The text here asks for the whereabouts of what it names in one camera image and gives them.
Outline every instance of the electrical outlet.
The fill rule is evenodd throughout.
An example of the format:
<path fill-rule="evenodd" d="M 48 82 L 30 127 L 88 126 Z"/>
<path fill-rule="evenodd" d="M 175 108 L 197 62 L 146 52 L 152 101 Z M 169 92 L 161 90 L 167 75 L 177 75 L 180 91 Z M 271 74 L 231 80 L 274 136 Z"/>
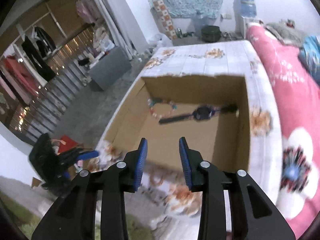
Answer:
<path fill-rule="evenodd" d="M 231 19 L 232 19 L 232 15 L 229 14 L 229 13 L 226 13 L 226 14 L 225 14 L 225 19 L 226 19 L 226 20 L 231 20 Z"/>
<path fill-rule="evenodd" d="M 221 14 L 221 20 L 231 20 L 232 19 L 232 15 L 229 13 L 222 13 Z"/>

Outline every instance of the bottle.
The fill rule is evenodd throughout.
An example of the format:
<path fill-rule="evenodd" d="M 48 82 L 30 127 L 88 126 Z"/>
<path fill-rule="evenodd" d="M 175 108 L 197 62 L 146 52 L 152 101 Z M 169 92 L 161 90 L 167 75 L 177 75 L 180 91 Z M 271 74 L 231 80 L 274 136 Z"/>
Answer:
<path fill-rule="evenodd" d="M 240 0 L 240 14 L 243 17 L 255 18 L 257 16 L 257 8 L 254 0 Z"/>
<path fill-rule="evenodd" d="M 195 27 L 195 34 L 201 38 L 201 29 L 208 25 L 208 17 L 196 10 L 196 14 L 192 17 L 193 25 Z"/>
<path fill-rule="evenodd" d="M 182 30 L 180 28 L 177 29 L 177 36 L 179 39 L 183 38 Z"/>

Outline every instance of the open box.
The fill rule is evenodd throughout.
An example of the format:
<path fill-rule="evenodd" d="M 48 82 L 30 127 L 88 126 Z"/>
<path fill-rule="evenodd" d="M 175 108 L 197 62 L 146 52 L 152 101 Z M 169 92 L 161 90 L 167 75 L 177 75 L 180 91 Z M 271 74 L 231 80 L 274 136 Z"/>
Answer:
<path fill-rule="evenodd" d="M 206 121 L 187 120 L 160 125 L 150 114 L 148 99 L 175 102 L 172 115 L 191 113 L 199 105 L 237 104 L 239 111 Z M 156 104 L 166 114 L 168 104 Z M 223 171 L 247 170 L 250 151 L 249 108 L 245 78 L 241 76 L 142 77 L 132 87 L 111 123 L 106 140 L 124 151 L 136 150 L 142 137 L 148 140 L 147 162 L 182 170 L 179 138 Z"/>

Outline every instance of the pillow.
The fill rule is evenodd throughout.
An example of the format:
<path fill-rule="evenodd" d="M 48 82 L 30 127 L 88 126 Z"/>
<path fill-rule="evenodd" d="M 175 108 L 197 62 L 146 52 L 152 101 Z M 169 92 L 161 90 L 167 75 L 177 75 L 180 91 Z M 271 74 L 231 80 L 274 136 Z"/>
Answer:
<path fill-rule="evenodd" d="M 268 23 L 265 28 L 270 31 L 283 45 L 291 45 L 298 48 L 303 46 L 305 38 L 308 36 L 305 32 L 290 28 L 281 23 Z"/>

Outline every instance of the pink blanket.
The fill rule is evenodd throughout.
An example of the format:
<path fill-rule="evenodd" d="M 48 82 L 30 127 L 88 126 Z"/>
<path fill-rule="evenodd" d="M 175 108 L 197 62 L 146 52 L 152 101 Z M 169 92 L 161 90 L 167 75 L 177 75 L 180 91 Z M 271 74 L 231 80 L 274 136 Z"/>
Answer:
<path fill-rule="evenodd" d="M 262 26 L 247 38 L 257 51 L 276 98 L 283 136 L 283 174 L 277 208 L 298 239 L 320 211 L 320 89 L 298 59 Z"/>

